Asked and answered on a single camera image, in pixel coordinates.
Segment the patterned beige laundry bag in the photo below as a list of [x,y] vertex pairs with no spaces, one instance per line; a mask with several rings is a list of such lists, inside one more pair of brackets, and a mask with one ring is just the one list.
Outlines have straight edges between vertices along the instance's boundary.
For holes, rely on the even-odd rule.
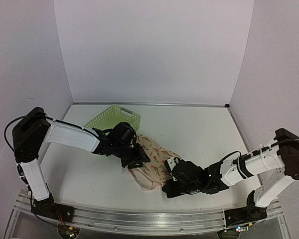
[[150,137],[144,134],[138,134],[137,142],[143,147],[147,156],[150,158],[150,162],[144,163],[143,171],[152,179],[166,182],[172,179],[172,176],[167,172],[164,162],[171,157],[179,157],[178,154],[160,146]]

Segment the green plastic basket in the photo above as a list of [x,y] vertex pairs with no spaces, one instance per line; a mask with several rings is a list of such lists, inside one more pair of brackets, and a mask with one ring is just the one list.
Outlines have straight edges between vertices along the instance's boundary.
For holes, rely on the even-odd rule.
[[141,115],[124,107],[112,105],[87,122],[85,128],[96,128],[100,130],[114,128],[120,122],[129,123],[137,131],[140,128]]

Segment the pink bra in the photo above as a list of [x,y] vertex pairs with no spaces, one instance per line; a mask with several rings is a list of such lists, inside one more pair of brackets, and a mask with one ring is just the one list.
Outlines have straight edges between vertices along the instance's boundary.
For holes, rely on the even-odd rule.
[[129,169],[129,173],[143,191],[151,191],[165,184],[165,182],[160,182],[149,177],[142,168]]

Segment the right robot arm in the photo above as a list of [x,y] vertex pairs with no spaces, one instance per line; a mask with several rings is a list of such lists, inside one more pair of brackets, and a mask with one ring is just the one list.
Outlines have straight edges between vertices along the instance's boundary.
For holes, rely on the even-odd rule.
[[299,180],[299,137],[284,128],[276,130],[275,134],[259,149],[245,154],[234,151],[206,168],[179,157],[167,159],[164,165],[172,178],[167,180],[162,191],[168,198],[197,193],[212,195],[273,171],[261,187],[250,193],[249,203],[241,209],[242,218],[251,221],[261,208],[266,208],[286,187]]

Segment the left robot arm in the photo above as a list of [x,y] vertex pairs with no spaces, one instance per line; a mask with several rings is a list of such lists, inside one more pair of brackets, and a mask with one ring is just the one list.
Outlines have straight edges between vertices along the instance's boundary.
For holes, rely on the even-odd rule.
[[12,143],[8,146],[14,152],[21,179],[39,201],[38,210],[47,218],[57,213],[57,207],[49,200],[51,193],[38,162],[43,143],[62,144],[96,155],[113,155],[121,160],[123,168],[139,168],[150,161],[128,122],[120,122],[110,129],[88,129],[53,119],[41,107],[35,107],[11,122],[16,125],[12,129]]

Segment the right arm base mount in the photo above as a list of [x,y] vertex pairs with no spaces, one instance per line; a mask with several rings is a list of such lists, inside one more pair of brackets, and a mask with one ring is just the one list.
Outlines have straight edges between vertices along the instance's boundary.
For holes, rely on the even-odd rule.
[[254,194],[253,190],[248,195],[246,206],[224,211],[226,228],[243,226],[267,218],[267,207],[257,207],[254,202]]

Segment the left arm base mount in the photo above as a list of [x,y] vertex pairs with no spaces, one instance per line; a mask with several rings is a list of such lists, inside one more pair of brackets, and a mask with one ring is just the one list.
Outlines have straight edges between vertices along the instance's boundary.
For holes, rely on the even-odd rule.
[[47,199],[38,201],[34,198],[33,192],[30,192],[30,212],[40,221],[57,226],[51,222],[55,220],[60,224],[70,223],[74,217],[74,207],[54,202],[50,193]]

